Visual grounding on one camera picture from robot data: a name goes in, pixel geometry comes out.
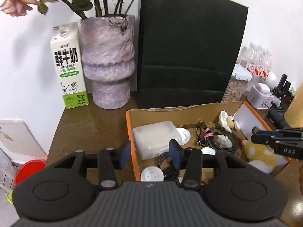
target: red bucket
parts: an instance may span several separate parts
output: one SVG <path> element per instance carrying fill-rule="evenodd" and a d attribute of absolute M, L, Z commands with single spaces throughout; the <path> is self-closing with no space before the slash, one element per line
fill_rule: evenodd
<path fill-rule="evenodd" d="M 26 162 L 23 166 L 21 166 L 15 177 L 14 186 L 16 186 L 20 181 L 23 179 L 29 177 L 30 175 L 33 175 L 37 171 L 40 171 L 45 167 L 45 162 L 42 160 L 30 160 Z"/>

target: open cardboard box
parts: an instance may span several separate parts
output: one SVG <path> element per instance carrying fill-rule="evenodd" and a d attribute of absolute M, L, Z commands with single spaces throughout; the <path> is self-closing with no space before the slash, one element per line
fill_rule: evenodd
<path fill-rule="evenodd" d="M 140 174 L 142 170 L 148 166 L 155 166 L 159 157 L 142 160 L 139 153 L 136 153 L 136 146 L 133 139 L 132 130 L 135 127 L 163 122 L 170 120 L 176 127 L 183 125 L 195 124 L 198 121 L 204 121 L 209 128 L 218 125 L 219 114 L 225 110 L 229 115 L 234 116 L 241 126 L 240 131 L 233 130 L 239 138 L 246 139 L 251 136 L 251 130 L 254 126 L 258 126 L 263 130 L 271 130 L 265 121 L 257 114 L 257 112 L 247 103 L 239 102 L 221 102 L 211 103 L 206 105 L 190 106 L 190 107 L 176 107 L 176 108 L 161 108 L 161 109 L 132 109 L 126 111 L 126 120 L 128 128 L 128 136 L 131 141 L 131 159 L 134 169 L 134 176 L 136 181 L 140 181 Z M 189 142 L 182 146 L 197 147 L 197 136 L 195 128 L 188 129 L 191 134 Z M 244 152 L 241 153 L 241 158 L 246 160 Z M 203 169 L 202 180 L 208 182 L 213 177 L 213 169 Z"/>

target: hand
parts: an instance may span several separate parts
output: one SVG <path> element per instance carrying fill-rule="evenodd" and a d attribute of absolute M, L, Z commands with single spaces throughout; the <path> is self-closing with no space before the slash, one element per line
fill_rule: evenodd
<path fill-rule="evenodd" d="M 303 160 L 299 160 L 299 173 L 300 173 L 300 190 L 301 190 L 301 195 L 303 195 Z"/>

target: ribbed gray surface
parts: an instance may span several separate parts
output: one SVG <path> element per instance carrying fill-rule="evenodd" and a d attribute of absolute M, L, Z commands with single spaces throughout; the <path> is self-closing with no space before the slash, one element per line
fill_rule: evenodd
<path fill-rule="evenodd" d="M 275 219 L 264 223 L 239 223 L 214 213 L 197 192 L 174 182 L 124 182 L 103 191 L 82 214 L 61 222 L 39 223 L 21 219 L 14 227 L 285 227 Z"/>

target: white wall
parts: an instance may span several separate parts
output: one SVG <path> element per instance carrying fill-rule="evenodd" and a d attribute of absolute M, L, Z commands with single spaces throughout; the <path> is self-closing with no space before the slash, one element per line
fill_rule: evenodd
<path fill-rule="evenodd" d="M 110 11 L 116 1 L 109 2 Z M 124 9 L 130 1 L 124 0 Z M 299 86 L 303 80 L 303 0 L 233 1 L 249 7 L 242 46 L 252 41 L 271 49 L 277 77 L 286 73 Z M 46 16 L 36 8 L 19 18 L 0 12 L 0 119 L 25 120 L 46 153 L 64 110 L 49 46 L 51 27 L 79 21 L 62 2 L 48 6 Z M 136 0 L 129 14 L 138 19 L 139 7 Z M 86 14 L 94 16 L 94 11 Z"/>

